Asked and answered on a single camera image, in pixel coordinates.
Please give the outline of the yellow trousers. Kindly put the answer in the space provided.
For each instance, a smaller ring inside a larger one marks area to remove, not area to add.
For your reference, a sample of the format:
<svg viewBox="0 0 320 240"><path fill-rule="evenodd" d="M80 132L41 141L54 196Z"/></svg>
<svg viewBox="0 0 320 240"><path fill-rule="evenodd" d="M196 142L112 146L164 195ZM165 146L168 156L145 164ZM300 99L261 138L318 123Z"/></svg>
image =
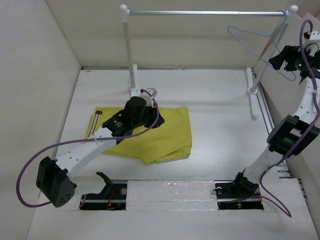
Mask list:
<svg viewBox="0 0 320 240"><path fill-rule="evenodd" d="M165 120L160 127L137 137L125 139L104 153L139 159L144 164L189 156L192 149L192 131L188 108L161 107L159 112Z"/></svg>

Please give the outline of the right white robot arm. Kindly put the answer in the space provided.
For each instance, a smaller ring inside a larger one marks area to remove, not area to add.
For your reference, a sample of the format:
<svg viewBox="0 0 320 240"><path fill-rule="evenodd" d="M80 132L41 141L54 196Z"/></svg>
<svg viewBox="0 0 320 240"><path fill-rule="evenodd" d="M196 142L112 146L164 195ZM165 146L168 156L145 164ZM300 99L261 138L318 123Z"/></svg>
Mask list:
<svg viewBox="0 0 320 240"><path fill-rule="evenodd" d="M298 109L286 116L269 134L267 147L258 159L242 172L230 185L237 197L254 195L263 176L290 156L299 155L320 134L316 121L320 117L320 52L312 51L315 43L303 46L286 45L269 59L274 70L284 66L287 72L299 71L306 81L305 92Z"/></svg>

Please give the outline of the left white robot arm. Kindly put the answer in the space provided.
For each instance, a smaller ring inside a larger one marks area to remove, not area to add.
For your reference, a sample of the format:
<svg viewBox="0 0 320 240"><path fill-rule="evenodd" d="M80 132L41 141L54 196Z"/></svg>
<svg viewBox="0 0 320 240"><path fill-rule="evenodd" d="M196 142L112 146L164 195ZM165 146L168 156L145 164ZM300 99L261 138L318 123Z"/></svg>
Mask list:
<svg viewBox="0 0 320 240"><path fill-rule="evenodd" d="M56 208L62 207L75 195L80 185L76 175L104 151L124 139L134 137L133 131L160 127L165 120L159 113L153 96L146 92L131 97L124 109L115 113L87 139L68 153L55 159L45 157L39 163L36 186Z"/></svg>

